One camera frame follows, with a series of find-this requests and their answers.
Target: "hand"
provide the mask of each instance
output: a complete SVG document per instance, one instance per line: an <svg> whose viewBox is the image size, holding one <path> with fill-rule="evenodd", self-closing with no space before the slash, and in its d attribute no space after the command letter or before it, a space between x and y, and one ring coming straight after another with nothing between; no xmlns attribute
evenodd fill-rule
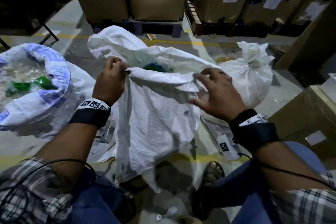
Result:
<svg viewBox="0 0 336 224"><path fill-rule="evenodd" d="M92 97L103 100L112 106L125 90L125 69L127 66L117 57L108 57L104 70L97 77Z"/></svg>
<svg viewBox="0 0 336 224"><path fill-rule="evenodd" d="M206 68L201 74L194 74L207 88L209 100L192 99L191 103L206 113L230 122L242 111L246 110L242 97L232 85L232 78L217 68Z"/></svg>

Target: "sack with blue print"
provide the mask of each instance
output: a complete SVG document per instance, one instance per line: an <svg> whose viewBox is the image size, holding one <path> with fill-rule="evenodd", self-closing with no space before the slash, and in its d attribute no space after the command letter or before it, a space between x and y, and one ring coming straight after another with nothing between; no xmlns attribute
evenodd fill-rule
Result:
<svg viewBox="0 0 336 224"><path fill-rule="evenodd" d="M6 68L18 62L20 65L23 63L25 71L29 71L32 63L34 67L40 66L52 85L27 91L7 104L0 103L0 130L50 141L69 122L77 106L85 98L92 97L95 80L84 70L67 62L57 51L29 43L0 54L0 81L6 80Z"/></svg>

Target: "brown sandal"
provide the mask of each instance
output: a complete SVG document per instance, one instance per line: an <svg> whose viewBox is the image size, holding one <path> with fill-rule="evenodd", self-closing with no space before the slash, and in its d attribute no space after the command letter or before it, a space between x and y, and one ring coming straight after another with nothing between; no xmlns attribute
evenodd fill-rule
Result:
<svg viewBox="0 0 336 224"><path fill-rule="evenodd" d="M202 175L202 181L199 189L192 196L191 208L195 217L199 218L202 221L206 220L209 217L211 209L204 210L201 208L202 194L207 189L212 188L215 182L220 178L223 178L224 176L225 173L220 163L216 161L211 161L207 164Z"/></svg>

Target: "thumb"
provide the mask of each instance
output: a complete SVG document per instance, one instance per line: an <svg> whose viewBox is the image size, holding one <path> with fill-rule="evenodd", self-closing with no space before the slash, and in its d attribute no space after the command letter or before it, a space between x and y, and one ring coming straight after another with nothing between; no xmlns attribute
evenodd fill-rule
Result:
<svg viewBox="0 0 336 224"><path fill-rule="evenodd" d="M209 109L209 103L205 102L203 100L200 100L199 98L191 99L191 104L198 106L199 108L203 109L205 112Z"/></svg>

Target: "forearm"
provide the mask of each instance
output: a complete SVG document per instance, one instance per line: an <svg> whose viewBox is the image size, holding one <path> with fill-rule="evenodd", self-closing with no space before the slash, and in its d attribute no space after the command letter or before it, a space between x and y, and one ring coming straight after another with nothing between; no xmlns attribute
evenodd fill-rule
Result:
<svg viewBox="0 0 336 224"><path fill-rule="evenodd" d="M271 167L306 175L323 181L313 169L311 169L283 142L271 142L265 144L254 152L253 158L258 162L267 164ZM327 186L317 181L285 172L265 167L261 167L261 172L271 190L329 189Z"/></svg>
<svg viewBox="0 0 336 224"><path fill-rule="evenodd" d="M46 162L74 158L86 161L97 133L97 126L91 124L68 124L53 140L44 145L35 155ZM58 162L53 164L62 180L62 187L68 191L77 181L83 165L76 162Z"/></svg>

